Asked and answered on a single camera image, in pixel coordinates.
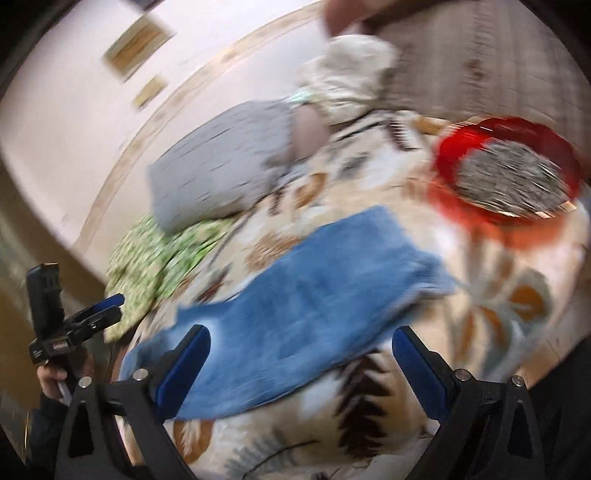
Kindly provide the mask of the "person's left hand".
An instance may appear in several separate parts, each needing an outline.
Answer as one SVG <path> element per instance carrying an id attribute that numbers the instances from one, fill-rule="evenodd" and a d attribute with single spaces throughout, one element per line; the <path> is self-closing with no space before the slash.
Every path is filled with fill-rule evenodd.
<path id="1" fill-rule="evenodd" d="M 72 371 L 77 378 L 94 375 L 94 359 L 87 350 L 74 354 L 71 361 L 73 362 Z M 54 362 L 46 361 L 38 366 L 36 375 L 41 391 L 47 398 L 67 403 L 60 389 L 60 385 L 66 381 L 68 376 L 63 368 Z"/>

